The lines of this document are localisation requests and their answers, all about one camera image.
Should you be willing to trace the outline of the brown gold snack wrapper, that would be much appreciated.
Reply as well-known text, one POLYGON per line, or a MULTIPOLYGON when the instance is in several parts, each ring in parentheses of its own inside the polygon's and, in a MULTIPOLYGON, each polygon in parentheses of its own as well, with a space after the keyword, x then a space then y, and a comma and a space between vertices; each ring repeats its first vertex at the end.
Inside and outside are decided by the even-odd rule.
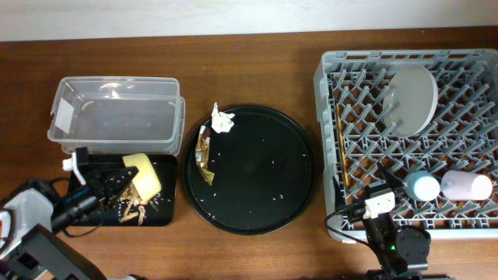
POLYGON ((211 140, 211 130, 202 125, 199 129, 198 140, 195 146, 195 162, 202 175, 203 180, 212 186, 215 174, 209 170, 209 148, 211 140))

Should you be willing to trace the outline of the wooden chopstick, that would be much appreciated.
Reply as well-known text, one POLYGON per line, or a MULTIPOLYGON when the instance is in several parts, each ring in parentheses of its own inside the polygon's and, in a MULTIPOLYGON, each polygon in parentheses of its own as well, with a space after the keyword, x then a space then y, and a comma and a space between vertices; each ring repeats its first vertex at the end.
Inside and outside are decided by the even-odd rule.
POLYGON ((348 172, 346 169, 347 162, 346 162, 346 157, 345 157, 344 138, 343 138, 343 134, 342 134, 341 109, 340 109, 339 105, 336 105, 335 113, 336 113, 336 117, 337 117, 337 130, 338 130, 339 144, 340 144, 340 148, 341 148, 343 181, 344 181, 345 189, 347 189, 349 186, 349 175, 348 175, 348 172))

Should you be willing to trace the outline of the grey round plate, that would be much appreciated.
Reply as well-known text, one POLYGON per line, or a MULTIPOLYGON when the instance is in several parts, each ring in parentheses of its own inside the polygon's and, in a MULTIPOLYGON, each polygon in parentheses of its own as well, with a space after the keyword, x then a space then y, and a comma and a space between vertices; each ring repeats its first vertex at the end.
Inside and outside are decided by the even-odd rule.
POLYGON ((399 70, 388 84, 383 109, 392 108, 382 117, 398 137, 410 137, 421 132, 432 120, 437 107, 438 88, 434 76, 421 65, 399 70))

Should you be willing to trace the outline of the yellow bowl with food scraps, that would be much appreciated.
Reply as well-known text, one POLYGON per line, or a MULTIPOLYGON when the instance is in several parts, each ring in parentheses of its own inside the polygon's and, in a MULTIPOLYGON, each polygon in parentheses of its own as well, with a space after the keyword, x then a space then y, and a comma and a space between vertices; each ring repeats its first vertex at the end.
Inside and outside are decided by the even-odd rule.
POLYGON ((138 169, 132 183, 143 201, 149 201, 161 192, 161 183, 146 154, 127 155, 123 156, 122 160, 126 167, 136 167, 138 169))

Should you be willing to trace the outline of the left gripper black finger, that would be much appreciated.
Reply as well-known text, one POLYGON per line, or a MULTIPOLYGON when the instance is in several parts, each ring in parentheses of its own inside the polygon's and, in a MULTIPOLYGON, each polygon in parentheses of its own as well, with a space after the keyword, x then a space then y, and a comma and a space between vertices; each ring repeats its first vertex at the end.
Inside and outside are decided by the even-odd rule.
POLYGON ((100 173, 99 180, 106 187, 127 187, 138 172, 135 166, 105 170, 100 173))
POLYGON ((135 194, 135 186, 133 183, 130 183, 116 194, 113 194, 110 197, 110 200, 106 204, 105 208, 113 208, 120 201, 131 200, 134 194, 135 194))

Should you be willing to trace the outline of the white tissue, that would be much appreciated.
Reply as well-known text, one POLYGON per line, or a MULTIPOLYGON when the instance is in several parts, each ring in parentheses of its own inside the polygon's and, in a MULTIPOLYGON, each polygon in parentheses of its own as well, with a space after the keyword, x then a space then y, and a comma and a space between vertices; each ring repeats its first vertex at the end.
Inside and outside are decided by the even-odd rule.
POLYGON ((212 109, 212 123, 211 128, 216 133, 228 133, 234 126, 233 118, 235 114, 228 114, 219 111, 218 103, 215 102, 212 109))

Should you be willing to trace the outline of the pink cup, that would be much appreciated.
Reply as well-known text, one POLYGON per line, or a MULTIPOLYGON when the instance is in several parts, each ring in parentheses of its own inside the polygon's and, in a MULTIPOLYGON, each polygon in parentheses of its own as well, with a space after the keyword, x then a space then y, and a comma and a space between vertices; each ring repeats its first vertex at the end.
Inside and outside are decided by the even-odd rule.
POLYGON ((449 200, 481 201, 492 194, 493 184, 486 175, 451 170, 442 177, 441 190, 449 200))

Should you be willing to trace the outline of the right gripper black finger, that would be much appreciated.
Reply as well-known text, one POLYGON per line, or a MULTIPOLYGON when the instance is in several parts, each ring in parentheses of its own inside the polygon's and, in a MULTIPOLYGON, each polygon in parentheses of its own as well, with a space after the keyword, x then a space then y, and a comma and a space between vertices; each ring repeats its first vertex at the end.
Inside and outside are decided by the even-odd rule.
POLYGON ((346 206, 344 195, 342 194, 339 182, 335 177, 332 178, 334 192, 335 192, 335 209, 340 210, 346 206))
POLYGON ((397 178, 394 174, 390 173, 381 162, 377 162, 381 176, 383 177, 386 185, 393 191, 402 191, 404 189, 403 181, 397 178))

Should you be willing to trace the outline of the light blue cup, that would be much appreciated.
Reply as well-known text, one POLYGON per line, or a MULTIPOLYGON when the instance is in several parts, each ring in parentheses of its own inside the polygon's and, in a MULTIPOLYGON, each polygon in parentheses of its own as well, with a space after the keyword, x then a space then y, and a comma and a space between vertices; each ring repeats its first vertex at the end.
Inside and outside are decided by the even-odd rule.
POLYGON ((440 193, 439 181, 423 170, 408 174, 403 183, 406 195, 416 201, 432 201, 440 193))

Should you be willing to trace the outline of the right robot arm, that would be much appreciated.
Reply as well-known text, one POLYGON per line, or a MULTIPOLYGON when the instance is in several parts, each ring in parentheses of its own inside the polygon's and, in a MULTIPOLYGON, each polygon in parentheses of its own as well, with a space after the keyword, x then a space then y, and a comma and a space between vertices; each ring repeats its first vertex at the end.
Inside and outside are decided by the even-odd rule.
POLYGON ((380 162, 377 168, 383 182, 368 185, 363 198, 347 205, 337 200, 335 211, 326 216, 326 228, 333 233, 361 243, 375 254, 381 268, 369 270, 368 279, 421 279, 421 272, 429 267, 431 235, 412 225, 397 226, 391 211, 398 207, 405 193, 403 182, 390 173, 380 162), (349 222, 360 221, 365 229, 362 241, 328 225, 336 216, 346 217, 349 222))

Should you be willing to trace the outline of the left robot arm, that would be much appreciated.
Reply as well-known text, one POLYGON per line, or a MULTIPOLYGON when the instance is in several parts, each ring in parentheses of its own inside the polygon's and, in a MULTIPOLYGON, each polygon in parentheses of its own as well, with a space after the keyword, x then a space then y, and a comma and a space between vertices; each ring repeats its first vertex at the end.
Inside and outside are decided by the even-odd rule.
POLYGON ((72 178, 30 179, 1 201, 1 278, 105 279, 91 261, 56 236, 113 208, 138 174, 136 167, 87 173, 77 187, 72 178))

